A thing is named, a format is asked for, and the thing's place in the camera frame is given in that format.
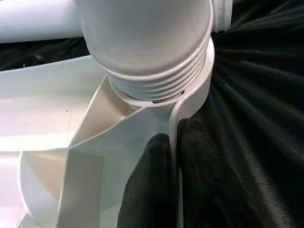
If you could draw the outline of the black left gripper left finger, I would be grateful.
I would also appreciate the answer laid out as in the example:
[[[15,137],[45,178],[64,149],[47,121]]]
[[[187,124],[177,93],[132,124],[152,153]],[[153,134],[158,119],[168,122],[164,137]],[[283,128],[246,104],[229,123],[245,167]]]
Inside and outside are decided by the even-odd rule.
[[[118,227],[175,228],[175,181],[169,136],[159,133],[148,141],[126,183],[118,214]]]

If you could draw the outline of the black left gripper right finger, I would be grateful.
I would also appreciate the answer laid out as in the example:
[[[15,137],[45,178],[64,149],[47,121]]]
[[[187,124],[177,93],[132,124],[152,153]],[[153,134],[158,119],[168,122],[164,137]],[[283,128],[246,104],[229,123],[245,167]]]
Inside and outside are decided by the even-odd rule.
[[[185,228],[254,228],[256,214],[210,134],[193,119],[178,126]]]

